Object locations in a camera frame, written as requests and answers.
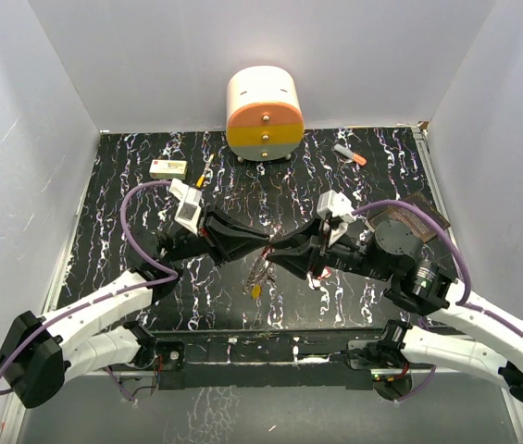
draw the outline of scratched gray surface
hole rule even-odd
[[[157,392],[134,408],[121,402],[107,376],[83,376],[45,405],[26,412],[18,444],[47,442],[510,444],[517,440],[499,388],[466,375],[438,374],[423,392],[398,407],[379,401],[373,391],[344,388],[192,388]]]
[[[367,159],[360,168],[332,151],[349,146]],[[117,134],[102,137],[74,241],[58,306],[77,301],[116,278],[125,268],[127,248],[119,207],[133,186],[150,180],[155,158],[185,159],[188,183],[195,183],[205,159],[214,153],[203,199],[244,224],[275,234],[302,225],[315,211],[318,196],[343,191],[355,206],[404,198],[416,191],[432,200],[424,167],[409,128],[321,129],[305,133],[289,162],[239,164],[222,132]],[[168,229],[176,202],[165,191],[145,192],[130,205],[130,222]],[[365,236],[361,222],[349,234]],[[453,268],[439,240],[424,254]],[[137,317],[150,331],[219,328],[383,327],[407,315],[381,298],[384,284],[335,272],[319,290],[278,267],[275,285],[258,300],[243,293],[255,255],[214,267],[209,257],[184,262],[185,274],[173,295]]]

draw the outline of tabletop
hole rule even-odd
[[[333,152],[335,143],[367,159],[366,166]],[[420,191],[433,204],[430,185],[411,128],[308,130],[289,161],[239,163],[224,132],[105,134],[94,161],[58,308],[77,301],[121,274],[128,248],[122,239],[119,208],[135,185],[151,180],[153,159],[186,160],[186,183],[194,184],[214,154],[203,201],[215,204],[249,227],[276,234],[303,225],[318,196],[343,191],[354,206],[403,199]],[[167,191],[141,191],[129,209],[132,227],[168,230],[177,200]],[[352,237],[367,235],[364,219]],[[454,273],[440,240],[424,246],[428,258]],[[276,267],[275,282],[259,298],[243,284],[259,252],[214,266],[207,256],[183,262],[184,274],[172,295],[132,314],[150,331],[169,329],[276,329],[383,327],[407,313],[382,298],[386,284],[333,271],[316,287]]]

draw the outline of orange and gray tool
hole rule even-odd
[[[347,148],[345,148],[344,146],[341,146],[340,144],[335,145],[333,147],[333,150],[335,150],[339,154],[343,154],[348,159],[353,160],[361,167],[363,167],[366,164],[366,159],[364,157],[362,157],[360,154],[355,154],[353,151],[348,150]]]
[[[202,188],[202,185],[204,184],[205,173],[207,173],[207,170],[211,167],[212,160],[214,160],[214,154],[211,154],[209,156],[209,159],[207,159],[207,162],[205,162],[204,172],[200,176],[199,180],[197,180],[197,184],[195,185],[195,188],[197,188],[197,189]]]

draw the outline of toy dresser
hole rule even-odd
[[[276,67],[237,72],[226,93],[228,145],[239,161],[285,157],[302,140],[303,121],[294,80]]]

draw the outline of orange handle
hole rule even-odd
[[[354,154],[354,162],[363,167],[366,164],[366,159],[360,154]]]

